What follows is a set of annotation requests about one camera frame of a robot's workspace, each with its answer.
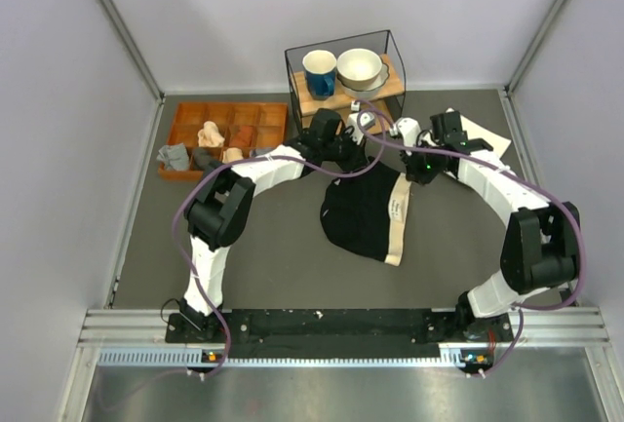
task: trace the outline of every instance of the white wall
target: white wall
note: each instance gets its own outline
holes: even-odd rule
[[[580,209],[585,295],[624,364],[623,40],[622,0],[570,0],[516,102],[546,186]]]
[[[114,0],[167,92],[286,90],[283,51],[390,28],[410,87],[506,84],[553,0]]]
[[[50,421],[155,104],[96,0],[0,0],[0,420]]]

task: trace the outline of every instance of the wooden compartment box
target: wooden compartment box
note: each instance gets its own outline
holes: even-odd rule
[[[198,147],[197,133],[204,127],[204,122],[215,122],[225,137],[222,147],[206,148],[215,159],[221,161],[231,136],[237,133],[240,126],[253,127],[251,145],[241,148],[246,158],[250,157],[253,149],[279,146],[286,137],[287,115],[288,106],[279,102],[182,102],[177,107],[167,144],[184,144],[191,161],[190,170],[166,171],[165,165],[160,163],[158,174],[166,180],[176,181],[197,181],[202,177],[202,171],[195,166],[192,153]]]

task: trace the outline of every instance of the cable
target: cable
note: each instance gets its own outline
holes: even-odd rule
[[[381,117],[381,121],[379,122],[381,125],[381,130],[383,132],[383,139],[386,139],[386,124],[384,122],[386,122],[388,125],[392,126],[392,121],[384,114],[380,114]],[[323,169],[322,167],[319,167],[315,164],[312,164],[310,162],[307,161],[302,161],[301,159],[298,159],[296,157],[291,157],[291,156],[271,156],[271,159],[273,160],[282,160],[282,161],[291,161],[291,162],[297,162],[300,163],[304,166],[307,166],[317,172],[321,172],[321,173],[325,173],[327,175],[330,176],[334,176],[334,177],[339,177],[339,178],[354,178],[357,176],[360,176],[370,170],[372,170],[372,168],[379,162],[379,160],[381,159],[381,156],[383,155],[383,151],[385,150],[384,146],[380,146],[379,147],[379,151],[377,152],[377,154],[375,155],[375,157],[373,158],[373,160],[370,162],[369,165],[367,165],[366,167],[364,167],[363,169],[361,169],[360,171],[357,172],[352,172],[352,173],[336,173],[336,172],[332,172],[332,171],[328,171],[327,169]],[[217,167],[214,171],[208,173],[206,175],[206,177],[204,177],[196,186],[195,188],[193,188],[193,190],[191,190],[191,192],[188,194],[188,196],[186,197],[186,199],[182,202],[182,204],[180,205],[180,207],[177,209],[177,211],[175,212],[174,215],[174,219],[172,221],[172,237],[174,239],[174,243],[175,246],[177,247],[179,253],[181,254],[182,258],[184,259],[184,262],[186,263],[186,265],[189,267],[189,269],[191,270],[191,275],[192,277],[194,277],[195,279],[195,285],[197,286],[197,289],[199,290],[200,294],[202,295],[202,298],[204,298],[204,300],[206,301],[206,303],[208,304],[208,306],[211,308],[211,310],[213,311],[214,315],[216,316],[216,318],[219,320],[219,322],[221,323],[221,325],[223,326],[223,331],[225,333],[225,349],[223,350],[223,355],[221,356],[221,359],[219,359],[219,361],[216,363],[216,366],[213,368],[212,371],[210,371],[209,373],[206,373],[206,377],[212,377],[215,376],[217,373],[219,373],[222,369],[223,369],[223,365],[225,364],[225,361],[227,360],[227,356],[229,354],[231,345],[232,345],[232,335],[230,332],[230,328],[227,325],[227,321],[223,318],[223,315],[221,315],[220,311],[216,308],[216,306],[211,302],[211,300],[208,298],[208,295],[206,294],[206,292],[204,291],[204,289],[202,288],[201,282],[199,281],[199,277],[197,274],[197,268],[195,268],[195,265],[193,264],[193,260],[190,258],[190,256],[188,255],[188,253],[186,252],[186,250],[184,249],[183,244],[181,243],[181,241],[179,240],[178,236],[177,236],[177,226],[179,224],[179,221],[184,213],[184,211],[186,210],[186,207],[189,205],[189,203],[193,200],[193,198],[195,198],[195,195],[204,187],[204,185],[206,185],[206,183],[208,183],[210,180],[212,180],[214,177],[216,177],[219,173],[225,171],[226,169],[229,169],[231,167],[237,166],[239,164],[246,164],[249,162],[265,162],[268,159],[264,156],[258,156],[252,159],[242,159],[240,161],[233,161],[233,162],[229,162],[226,164],[222,164],[221,166]],[[169,301],[165,302],[165,304],[163,305],[163,309],[165,308],[165,306],[169,303]],[[103,397],[101,394],[101,385],[98,385],[97,388],[97,401],[99,404],[99,407],[102,409],[102,411],[104,412],[112,412],[117,410],[119,407],[121,407],[123,404],[125,404],[132,396],[134,396],[136,393],[138,393],[139,391],[143,390],[144,388],[146,388],[147,386],[149,386],[151,383],[160,380],[161,378],[168,376],[168,375],[173,375],[173,374],[180,374],[180,373],[186,373],[185,369],[173,369],[173,370],[167,370],[167,371],[163,371],[162,373],[159,373],[155,376],[153,376],[152,378],[149,378],[147,380],[145,380],[143,383],[139,384],[138,386],[136,386],[130,393],[128,393],[126,396],[124,396],[124,398],[122,398],[121,401],[117,402],[114,405],[106,405],[103,402]]]
[[[359,102],[364,102],[364,103],[367,103],[368,105],[370,105],[372,107],[372,109],[369,109],[367,111],[376,114],[377,117],[383,115],[376,107],[374,107],[374,105],[372,105],[372,103],[368,102],[367,100],[359,99]],[[368,130],[362,126],[362,123],[360,121],[360,117],[361,117],[361,115],[358,115],[356,123],[357,123],[358,128],[360,129],[360,131],[364,134],[364,136],[367,139],[375,141],[375,142],[377,142],[377,143],[379,143],[381,145],[384,145],[386,147],[391,147],[391,148],[394,148],[394,149],[400,149],[400,150],[403,150],[403,151],[422,152],[422,153],[425,153],[425,154],[439,154],[439,155],[443,155],[443,156],[454,157],[456,159],[465,159],[467,161],[474,162],[475,164],[479,164],[481,166],[487,167],[488,169],[492,169],[493,171],[499,171],[499,167],[497,167],[497,166],[495,166],[493,164],[490,164],[489,162],[482,161],[481,159],[478,159],[476,157],[472,157],[472,156],[469,156],[469,155],[466,155],[466,154],[461,154],[461,153],[458,153],[458,152],[447,151],[446,149],[434,149],[434,148],[424,148],[424,147],[409,147],[409,146],[405,146],[403,144],[399,144],[399,143],[396,143],[396,142],[390,142],[390,141],[386,140],[385,137],[384,138],[377,137],[377,136],[369,133]],[[581,290],[585,287],[586,276],[587,276],[587,274],[586,274],[587,254],[586,254],[586,250],[585,250],[585,243],[583,242],[583,234],[581,233],[580,227],[578,226],[578,223],[576,222],[576,219],[574,218],[572,213],[569,211],[569,209],[566,208],[564,203],[562,203],[557,197],[555,197],[550,192],[548,192],[548,191],[544,190],[543,188],[535,185],[534,183],[531,183],[530,181],[526,181],[526,180],[523,180],[523,179],[519,178],[515,174],[509,173],[509,172],[506,172],[506,171],[502,171],[501,173],[504,176],[506,176],[507,178],[509,178],[510,180],[513,180],[516,183],[519,183],[522,186],[528,188],[529,190],[534,191],[535,193],[538,193],[538,194],[542,195],[544,198],[548,199],[553,205],[555,205],[557,207],[557,209],[559,209],[559,211],[562,212],[562,214],[564,215],[565,219],[567,220],[567,222],[569,223],[570,227],[572,228],[572,231],[574,233],[574,238],[576,240],[576,244],[578,244],[578,282],[576,283],[576,287],[574,288],[572,293],[569,295],[569,297],[567,299],[565,299],[564,301],[562,301],[561,303],[557,303],[557,304],[554,304],[554,305],[528,306],[528,305],[524,305],[523,304],[522,307],[526,308],[527,310],[553,311],[553,310],[560,310],[562,308],[567,307],[568,305],[571,305],[572,303],[574,303],[576,301],[576,299],[578,298]]]
[[[428,133],[428,134],[431,134],[431,130],[430,130],[430,129],[425,129],[425,130],[423,130],[422,132],[420,132],[420,133],[418,134],[418,136],[416,137],[416,146],[417,146],[418,144],[420,144],[420,140],[421,140],[421,139],[422,139],[422,137],[423,137],[423,136],[425,136],[427,133]]]
[[[427,153],[427,154],[440,154],[440,155],[445,155],[445,156],[449,156],[449,157],[454,157],[454,158],[458,158],[458,159],[465,159],[471,162],[474,162],[476,164],[480,164],[484,167],[488,167],[489,169],[492,169],[494,171],[498,171],[498,167],[482,161],[478,158],[475,157],[471,157],[465,154],[460,154],[460,153],[456,153],[456,152],[451,152],[451,151],[447,151],[444,149],[434,149],[434,148],[422,148],[422,147],[409,147],[409,146],[404,146],[403,144],[398,144],[398,143],[394,143],[394,142],[390,142],[387,140],[387,135],[386,135],[386,123],[389,124],[390,126],[393,125],[393,122],[385,115],[383,114],[381,111],[379,111],[379,109],[372,103],[369,102],[367,100],[364,99],[358,99],[359,102],[363,102],[365,104],[367,104],[370,109],[367,109],[367,112],[372,112],[374,113],[377,118],[380,120],[380,126],[381,126],[381,133],[383,137],[377,137],[371,133],[368,132],[367,129],[365,129],[362,126],[362,121],[361,118],[362,116],[367,113],[367,112],[359,112],[358,117],[357,117],[357,126],[359,128],[359,130],[362,132],[362,134],[370,140],[373,140],[377,143],[380,144],[379,146],[379,151],[377,152],[376,156],[373,158],[373,160],[370,162],[369,165],[367,165],[366,167],[364,167],[363,169],[361,169],[360,171],[357,172],[353,172],[353,173],[335,173],[332,171],[328,171],[327,169],[323,169],[320,166],[316,166],[315,164],[312,164],[310,162],[307,161],[302,161],[298,158],[295,157],[291,157],[291,156],[271,156],[271,158],[273,160],[282,160],[282,161],[291,161],[291,162],[297,162],[300,163],[306,167],[309,167],[317,172],[321,172],[321,173],[325,173],[328,174],[330,176],[334,176],[337,178],[354,178],[357,176],[360,176],[364,173],[367,173],[368,171],[372,170],[372,168],[379,162],[379,160],[381,159],[381,155],[384,152],[385,147],[391,147],[391,148],[395,148],[395,149],[400,149],[400,150],[405,150],[405,151],[411,151],[411,152],[422,152],[422,153]],[[191,201],[195,198],[195,195],[210,181],[212,180],[214,177],[216,177],[219,173],[230,169],[234,166],[237,166],[239,164],[248,164],[250,162],[263,162],[266,161],[267,158],[265,157],[256,157],[253,159],[242,159],[240,161],[234,161],[234,162],[230,162],[227,164],[222,164],[221,166],[217,167],[214,171],[212,171],[211,173],[209,173],[208,175],[206,175],[206,177],[204,177],[196,186],[195,188],[193,188],[193,190],[191,190],[191,192],[188,194],[188,196],[186,197],[186,199],[182,202],[182,204],[180,205],[180,207],[178,208],[178,210],[175,212],[174,215],[174,219],[172,221],[172,237],[174,238],[174,243],[177,246],[177,249],[179,250],[179,253],[181,254],[182,258],[184,259],[184,262],[186,263],[186,265],[189,267],[189,269],[191,270],[192,276],[195,279],[195,285],[197,286],[197,289],[199,290],[200,294],[202,295],[202,298],[204,298],[204,300],[206,301],[206,303],[208,304],[208,306],[211,308],[211,310],[213,311],[214,315],[217,317],[217,319],[220,321],[221,325],[223,326],[223,331],[225,332],[225,349],[223,351],[223,355],[221,357],[221,359],[216,363],[216,366],[213,368],[213,370],[208,373],[207,375],[210,376],[214,376],[216,374],[218,374],[222,369],[223,369],[223,365],[225,364],[225,361],[227,360],[227,356],[229,354],[231,345],[232,345],[232,335],[230,332],[230,328],[227,325],[227,321],[223,318],[223,316],[221,315],[221,313],[219,312],[219,310],[216,308],[216,306],[211,302],[211,300],[209,299],[208,295],[206,294],[206,292],[203,290],[201,282],[199,281],[199,277],[197,274],[197,269],[195,268],[195,265],[193,264],[192,259],[190,258],[190,256],[188,255],[188,253],[186,252],[186,250],[184,249],[184,246],[182,245],[181,241],[179,240],[179,238],[177,237],[177,226],[179,224],[179,221],[184,213],[184,211],[186,210],[186,207],[191,203]],[[544,196],[545,198],[549,199],[565,216],[565,218],[567,219],[567,221],[569,222],[569,224],[572,227],[572,231],[574,232],[574,237],[576,239],[576,242],[578,244],[579,247],[579,261],[578,261],[578,282],[576,285],[576,288],[574,289],[574,291],[571,293],[571,295],[564,300],[562,303],[560,304],[556,304],[556,305],[551,305],[551,306],[545,306],[545,307],[528,307],[528,306],[524,306],[524,308],[530,309],[530,310],[543,310],[543,311],[549,311],[549,310],[559,310],[561,308],[564,308],[568,305],[570,305],[571,303],[573,303],[576,298],[578,297],[580,291],[582,290],[582,288],[585,285],[585,264],[586,264],[586,252],[585,252],[585,246],[583,244],[583,237],[582,234],[580,232],[580,228],[578,227],[578,224],[576,223],[576,220],[574,219],[574,217],[572,216],[571,212],[564,206],[564,204],[559,201],[555,196],[551,195],[549,192],[547,192],[546,190],[543,190],[542,188],[528,182],[525,180],[522,180],[521,178],[508,173],[508,172],[501,172],[504,176],[510,178],[511,180],[516,181],[517,183],[520,183],[522,186],[525,186],[526,188]],[[524,319],[524,314],[522,312],[522,310],[519,308],[518,309],[518,313],[520,316],[520,323],[518,326],[518,331],[516,333],[516,336],[514,337],[514,340],[511,342],[511,344],[509,345],[509,347],[507,348],[507,350],[503,353],[503,355],[500,357],[500,359],[487,371],[485,371],[483,373],[484,376],[492,374],[497,368],[499,368],[509,357],[509,354],[511,353],[511,351],[516,347],[516,344],[518,343],[518,341],[520,340],[520,336],[523,332],[524,329],[524,323],[525,323],[525,319]],[[151,384],[152,382],[161,379],[162,377],[168,376],[170,374],[179,374],[179,373],[183,373],[186,372],[186,370],[182,370],[182,369],[174,369],[174,370],[167,370],[164,371],[162,373],[159,373],[158,375],[146,380],[145,382],[141,383],[140,385],[138,385],[136,388],[134,388],[128,395],[126,395],[121,401],[117,402],[116,404],[112,405],[112,406],[105,406],[105,404],[103,403],[102,400],[102,396],[101,396],[101,385],[99,385],[98,388],[98,392],[97,392],[97,399],[99,402],[100,407],[102,408],[102,410],[106,411],[106,412],[110,412],[113,410],[118,409],[119,407],[121,407],[121,405],[123,405],[125,402],[128,401],[129,398],[131,398],[134,394],[136,394],[137,392],[141,391],[143,388],[145,388],[146,386],[148,386],[149,384]]]
[[[177,300],[176,298],[169,298],[167,299],[167,301],[165,303],[163,303],[163,306],[160,307],[160,319],[165,322],[165,325],[168,325],[169,322],[167,320],[165,320],[165,317],[163,317],[163,311],[165,310],[165,307],[167,305],[169,305],[170,303],[175,302],[177,304],[177,308],[179,308],[179,300]]]
[[[520,341],[520,336],[523,333],[523,330],[525,329],[525,314],[523,313],[523,310],[520,307],[518,308],[518,317],[519,317],[518,330],[516,331],[516,335],[514,336],[513,341],[511,341],[511,343],[509,344],[509,347],[505,349],[505,352],[503,352],[503,355],[500,356],[500,358],[494,363],[494,365],[492,365],[490,368],[488,368],[487,370],[483,372],[481,371],[479,372],[483,376],[483,378],[485,378],[486,376],[492,375],[496,371],[497,368],[503,365],[503,363],[509,358],[512,351],[518,344],[518,341]]]
[[[380,119],[381,119],[379,123],[381,125],[381,131],[382,131],[382,134],[383,134],[383,138],[380,138],[379,140],[385,141],[387,136],[386,136],[386,125],[385,125],[384,121],[386,123],[388,123],[389,125],[392,125],[392,121],[390,121],[390,119],[388,117],[386,117],[384,114],[378,112],[378,110],[375,111],[375,113],[377,113],[378,117],[380,117]],[[359,121],[360,117],[363,114],[364,114],[364,112],[360,113],[358,115],[358,121]],[[307,161],[303,161],[301,159],[298,159],[298,158],[292,157],[292,156],[271,155],[271,159],[272,160],[278,160],[278,161],[297,162],[297,163],[300,163],[300,164],[302,164],[302,165],[304,165],[306,167],[309,167],[309,168],[311,168],[311,169],[313,169],[313,170],[315,170],[317,172],[325,173],[325,174],[328,174],[330,176],[334,176],[334,177],[338,177],[338,178],[355,178],[355,177],[358,177],[358,176],[360,176],[360,175],[362,175],[364,173],[367,173],[368,171],[372,170],[372,168],[375,166],[375,164],[377,164],[377,162],[379,162],[379,160],[381,159],[381,155],[383,154],[383,151],[384,151],[384,146],[382,145],[382,146],[379,147],[379,151],[377,152],[376,156],[374,157],[374,159],[370,162],[370,164],[368,166],[364,167],[360,171],[352,172],[352,173],[337,173],[337,172],[328,171],[327,169],[323,169],[320,166],[317,166],[315,164],[312,164],[312,163],[307,162]],[[225,321],[225,319],[223,318],[223,315],[221,315],[221,313],[218,311],[218,309],[215,307],[215,305],[209,299],[208,295],[204,291],[204,288],[202,288],[201,282],[199,280],[199,275],[197,273],[197,269],[195,268],[195,265],[193,264],[193,261],[192,261],[191,257],[186,252],[186,249],[184,248],[184,245],[182,244],[182,242],[177,237],[177,225],[179,224],[179,221],[182,218],[182,215],[184,214],[184,211],[186,210],[186,207],[193,201],[193,199],[195,198],[195,195],[197,195],[197,193],[199,193],[199,191],[210,180],[215,178],[221,172],[223,172],[223,171],[225,171],[227,169],[230,169],[230,168],[232,168],[234,166],[237,166],[239,164],[248,164],[249,162],[264,162],[266,160],[267,159],[265,157],[260,156],[260,157],[253,158],[253,159],[241,159],[240,161],[229,162],[227,164],[222,164],[221,166],[217,167],[212,172],[207,174],[195,186],[195,188],[193,188],[193,190],[191,190],[191,192],[188,194],[186,199],[182,202],[180,207],[175,212],[174,219],[172,221],[172,237],[174,238],[175,245],[177,246],[177,249],[178,249],[179,253],[181,254],[182,258],[184,259],[184,262],[186,263],[186,265],[191,270],[192,276],[193,276],[193,278],[195,280],[195,285],[197,286],[197,289],[199,290],[200,294],[202,295],[202,298],[204,298],[204,300],[206,301],[208,306],[211,308],[211,310],[213,311],[214,315],[216,316],[216,318],[219,320],[219,322],[223,326],[223,330],[225,332],[225,349],[223,350],[223,355],[222,355],[221,359],[219,359],[219,361],[217,362],[216,367],[214,368],[214,371],[212,371],[210,373],[210,376],[216,375],[223,368],[223,364],[227,360],[227,356],[229,354],[229,351],[230,351],[230,348],[231,348],[231,345],[232,345],[232,336],[231,336],[231,333],[230,333],[230,328],[227,325],[227,322]]]

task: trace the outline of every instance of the gray object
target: gray object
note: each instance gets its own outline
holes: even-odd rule
[[[275,148],[274,147],[257,147],[256,149],[252,149],[250,151],[250,155],[252,157],[263,156],[264,154],[268,154],[269,152],[271,152],[273,149]]]
[[[211,153],[205,147],[196,147],[193,149],[193,169],[204,171],[208,164],[215,158],[211,156]]]
[[[158,150],[156,160],[165,164],[166,171],[188,171],[191,165],[186,146],[182,142],[173,146],[165,144]]]

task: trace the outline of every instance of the black wire rack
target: black wire rack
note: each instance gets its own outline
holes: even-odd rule
[[[403,106],[406,101],[406,68],[390,29],[378,30],[375,32],[293,47],[284,51],[286,70],[289,76],[292,117],[294,118],[299,133],[301,133],[303,129],[303,114],[301,112],[301,102],[298,97],[300,89],[297,88],[295,77],[297,73],[303,72],[303,57],[305,57],[308,52],[318,49],[328,50],[338,57],[341,53],[355,48],[369,49],[377,54],[388,56],[391,63],[394,65],[399,79],[403,82],[403,92],[384,97],[383,99],[385,100],[390,115],[395,121],[403,115]]]

